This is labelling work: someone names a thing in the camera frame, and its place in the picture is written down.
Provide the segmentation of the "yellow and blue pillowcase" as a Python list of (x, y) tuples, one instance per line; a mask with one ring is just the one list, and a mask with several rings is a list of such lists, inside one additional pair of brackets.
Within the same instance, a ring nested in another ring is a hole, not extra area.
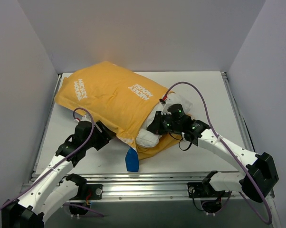
[(64, 78), (55, 102), (84, 115), (86, 109), (94, 121), (101, 121), (119, 140), (130, 146), (125, 164), (127, 171), (138, 172), (139, 161), (153, 157), (177, 144), (167, 133), (147, 130), (157, 111), (163, 110), (160, 99), (181, 104), (189, 113), (192, 103), (168, 91), (157, 82), (110, 62), (78, 70)]

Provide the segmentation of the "white quilted pillow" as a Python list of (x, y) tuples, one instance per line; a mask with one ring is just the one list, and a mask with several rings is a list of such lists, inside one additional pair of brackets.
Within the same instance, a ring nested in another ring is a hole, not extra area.
[[(181, 104), (186, 113), (192, 108), (192, 103), (189, 100), (174, 92), (169, 93), (165, 101), (170, 105)], [(160, 138), (166, 134), (160, 121), (163, 108), (164, 105), (158, 102), (147, 116), (135, 139), (137, 145), (143, 148), (153, 148), (158, 145)]]

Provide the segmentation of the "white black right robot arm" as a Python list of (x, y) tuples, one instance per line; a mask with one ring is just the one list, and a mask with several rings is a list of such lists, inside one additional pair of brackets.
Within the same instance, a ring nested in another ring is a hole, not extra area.
[(146, 121), (147, 130), (153, 134), (179, 135), (190, 145), (212, 152), (238, 170), (236, 174), (210, 173), (202, 184), (207, 196), (220, 191), (239, 191), (261, 203), (279, 180), (270, 154), (258, 154), (227, 140), (207, 123), (186, 114), (181, 104), (166, 104), (164, 110), (151, 113)]

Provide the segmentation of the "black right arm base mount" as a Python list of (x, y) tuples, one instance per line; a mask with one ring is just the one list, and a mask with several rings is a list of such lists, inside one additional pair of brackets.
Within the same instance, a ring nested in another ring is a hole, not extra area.
[(228, 192), (215, 191), (211, 187), (205, 187), (202, 182), (188, 182), (187, 190), (189, 198), (225, 198), (229, 196)]

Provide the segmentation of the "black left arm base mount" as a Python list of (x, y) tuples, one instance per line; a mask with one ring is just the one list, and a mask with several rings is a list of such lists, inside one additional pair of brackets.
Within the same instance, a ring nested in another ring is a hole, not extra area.
[(76, 185), (76, 195), (69, 200), (100, 200), (103, 194), (102, 184)]

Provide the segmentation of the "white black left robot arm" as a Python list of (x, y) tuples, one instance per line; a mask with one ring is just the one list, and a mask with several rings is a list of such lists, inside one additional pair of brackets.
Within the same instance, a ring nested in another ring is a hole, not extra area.
[(3, 228), (42, 228), (46, 221), (67, 201), (88, 195), (87, 180), (70, 174), (75, 166), (94, 148), (106, 146), (116, 133), (102, 122), (80, 121), (72, 135), (58, 147), (47, 168), (32, 185), (1, 210)]

